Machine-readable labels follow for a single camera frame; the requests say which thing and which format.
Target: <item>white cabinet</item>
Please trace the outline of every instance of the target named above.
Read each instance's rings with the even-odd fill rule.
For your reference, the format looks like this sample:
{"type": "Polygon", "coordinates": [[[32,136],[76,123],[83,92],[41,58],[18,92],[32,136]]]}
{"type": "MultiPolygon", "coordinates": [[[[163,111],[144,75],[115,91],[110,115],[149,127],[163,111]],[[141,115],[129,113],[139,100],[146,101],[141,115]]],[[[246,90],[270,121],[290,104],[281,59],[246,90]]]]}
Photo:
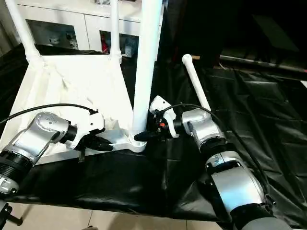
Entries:
{"type": "MultiPolygon", "coordinates": [[[[110,5],[97,5],[94,0],[17,0],[37,44],[102,51],[110,48],[110,5]]],[[[142,0],[118,3],[120,49],[136,53],[142,17],[142,0]]],[[[164,4],[159,23],[161,33],[164,4]]]]}
{"type": "Polygon", "coordinates": [[[84,15],[81,13],[19,5],[37,44],[61,45],[69,48],[70,36],[76,39],[79,50],[90,48],[84,15]]]}

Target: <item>cabinet door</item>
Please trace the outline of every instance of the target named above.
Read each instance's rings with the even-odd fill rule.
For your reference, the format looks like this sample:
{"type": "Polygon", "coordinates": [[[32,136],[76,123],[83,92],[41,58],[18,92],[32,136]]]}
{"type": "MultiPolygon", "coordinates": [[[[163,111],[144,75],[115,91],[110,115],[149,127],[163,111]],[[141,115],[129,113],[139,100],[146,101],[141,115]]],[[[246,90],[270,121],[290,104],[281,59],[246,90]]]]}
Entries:
{"type": "Polygon", "coordinates": [[[89,42],[84,15],[19,5],[37,44],[88,50],[89,42]]]}
{"type": "MultiPolygon", "coordinates": [[[[110,45],[110,31],[111,31],[111,19],[105,17],[98,17],[92,15],[85,15],[86,28],[88,39],[90,43],[90,48],[96,51],[102,51],[102,36],[105,37],[106,43],[110,45]]],[[[123,41],[125,35],[131,35],[135,37],[138,42],[138,36],[140,32],[140,23],[130,22],[125,20],[119,21],[119,33],[120,33],[120,43],[123,41]]]]}
{"type": "MultiPolygon", "coordinates": [[[[111,19],[106,17],[85,15],[90,49],[102,51],[102,47],[111,45],[111,19]]],[[[141,23],[120,20],[119,21],[119,42],[123,56],[131,57],[138,52],[139,34],[141,23]]]]}

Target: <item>robotic arm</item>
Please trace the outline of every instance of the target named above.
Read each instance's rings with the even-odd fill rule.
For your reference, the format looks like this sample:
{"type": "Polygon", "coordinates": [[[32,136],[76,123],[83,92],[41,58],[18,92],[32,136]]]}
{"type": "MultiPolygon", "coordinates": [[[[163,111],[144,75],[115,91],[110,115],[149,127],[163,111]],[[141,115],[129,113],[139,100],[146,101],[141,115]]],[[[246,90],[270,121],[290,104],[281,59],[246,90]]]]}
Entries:
{"type": "Polygon", "coordinates": [[[176,138],[183,131],[192,136],[206,159],[205,169],[210,185],[216,188],[228,217],[236,230],[290,230],[282,220],[267,209],[267,199],[258,179],[244,164],[233,144],[229,143],[211,115],[201,109],[186,111],[176,120],[173,109],[157,96],[151,104],[156,129],[135,136],[137,141],[152,138],[176,138]]]}
{"type": "Polygon", "coordinates": [[[79,150],[82,161],[86,147],[112,150],[109,141],[96,136],[104,131],[104,126],[104,118],[99,113],[89,115],[75,126],[52,113],[37,114],[29,127],[18,133],[0,153],[0,192],[16,193],[51,143],[60,142],[66,144],[67,149],[79,150]]]}

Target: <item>glass cabinet door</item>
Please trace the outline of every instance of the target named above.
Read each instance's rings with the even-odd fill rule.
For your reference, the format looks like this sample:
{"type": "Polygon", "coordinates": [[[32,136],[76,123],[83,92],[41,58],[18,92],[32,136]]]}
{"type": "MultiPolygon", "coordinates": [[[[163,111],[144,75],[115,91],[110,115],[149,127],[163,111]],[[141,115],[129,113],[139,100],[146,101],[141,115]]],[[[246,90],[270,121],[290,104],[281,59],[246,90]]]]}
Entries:
{"type": "MultiPolygon", "coordinates": [[[[101,40],[101,50],[109,54],[111,49],[111,33],[108,31],[99,31],[101,40]]],[[[119,34],[119,47],[124,57],[133,57],[138,53],[139,37],[129,34],[119,34]]]]}
{"type": "Polygon", "coordinates": [[[76,33],[72,25],[35,20],[26,21],[36,44],[78,49],[76,33]]]}

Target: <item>white cylindrical rod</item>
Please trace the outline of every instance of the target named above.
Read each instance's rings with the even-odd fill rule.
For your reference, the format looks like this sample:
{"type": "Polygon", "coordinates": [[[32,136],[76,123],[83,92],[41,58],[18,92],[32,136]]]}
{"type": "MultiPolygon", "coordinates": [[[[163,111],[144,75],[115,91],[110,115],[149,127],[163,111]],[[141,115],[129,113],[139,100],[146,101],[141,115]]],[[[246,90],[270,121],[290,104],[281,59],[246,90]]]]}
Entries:
{"type": "Polygon", "coordinates": [[[118,0],[111,0],[111,57],[118,59],[121,64],[121,51],[119,48],[119,16],[118,0]]]}
{"type": "Polygon", "coordinates": [[[133,107],[133,135],[146,129],[154,61],[159,39],[161,9],[162,0],[142,1],[142,21],[133,107]]]}
{"type": "Polygon", "coordinates": [[[211,111],[211,108],[210,108],[209,103],[207,101],[206,95],[205,95],[205,93],[202,89],[200,80],[199,80],[197,73],[196,73],[196,70],[194,68],[192,56],[190,54],[185,54],[182,57],[182,62],[187,68],[188,74],[190,76],[190,79],[191,79],[192,84],[194,86],[194,89],[196,91],[198,100],[200,101],[202,107],[211,111]]]}
{"type": "Polygon", "coordinates": [[[25,19],[22,18],[15,0],[5,0],[5,2],[10,11],[21,42],[23,43],[27,60],[30,61],[32,58],[39,57],[40,54],[34,45],[34,40],[28,24],[26,23],[25,19]]]}

